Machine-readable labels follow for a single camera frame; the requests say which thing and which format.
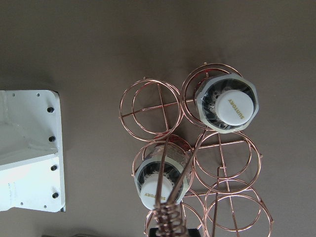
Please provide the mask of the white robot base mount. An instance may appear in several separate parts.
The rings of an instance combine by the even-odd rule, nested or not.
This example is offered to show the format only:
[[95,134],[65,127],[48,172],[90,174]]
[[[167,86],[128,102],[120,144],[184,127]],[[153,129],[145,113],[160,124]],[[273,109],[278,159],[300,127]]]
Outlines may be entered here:
[[0,93],[0,209],[64,212],[61,106],[51,90]]

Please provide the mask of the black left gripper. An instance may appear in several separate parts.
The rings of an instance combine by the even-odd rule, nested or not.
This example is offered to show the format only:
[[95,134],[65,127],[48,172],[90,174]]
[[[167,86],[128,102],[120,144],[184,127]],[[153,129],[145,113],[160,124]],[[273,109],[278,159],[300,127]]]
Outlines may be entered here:
[[198,229],[185,229],[184,232],[160,232],[158,228],[150,228],[149,237],[201,237]]

